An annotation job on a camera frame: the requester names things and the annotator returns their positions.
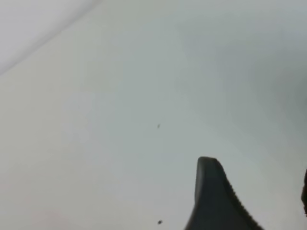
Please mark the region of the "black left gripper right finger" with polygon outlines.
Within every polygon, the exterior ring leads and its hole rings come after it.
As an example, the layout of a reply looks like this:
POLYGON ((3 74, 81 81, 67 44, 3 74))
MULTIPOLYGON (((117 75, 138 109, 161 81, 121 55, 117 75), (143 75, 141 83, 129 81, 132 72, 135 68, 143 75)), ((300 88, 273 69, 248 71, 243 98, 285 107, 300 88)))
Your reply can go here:
POLYGON ((304 212, 305 214, 307 214, 307 170, 304 176, 304 185, 303 185, 302 194, 301 194, 301 201, 303 203, 304 212))

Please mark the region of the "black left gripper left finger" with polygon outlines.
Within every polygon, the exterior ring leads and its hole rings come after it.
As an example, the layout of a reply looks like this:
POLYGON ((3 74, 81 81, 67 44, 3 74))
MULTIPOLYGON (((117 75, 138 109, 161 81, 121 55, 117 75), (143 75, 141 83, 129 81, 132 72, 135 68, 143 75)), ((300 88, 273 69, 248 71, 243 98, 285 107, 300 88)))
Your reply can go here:
POLYGON ((216 158, 197 161, 194 208, 187 230, 263 229, 236 196, 221 163, 216 158))

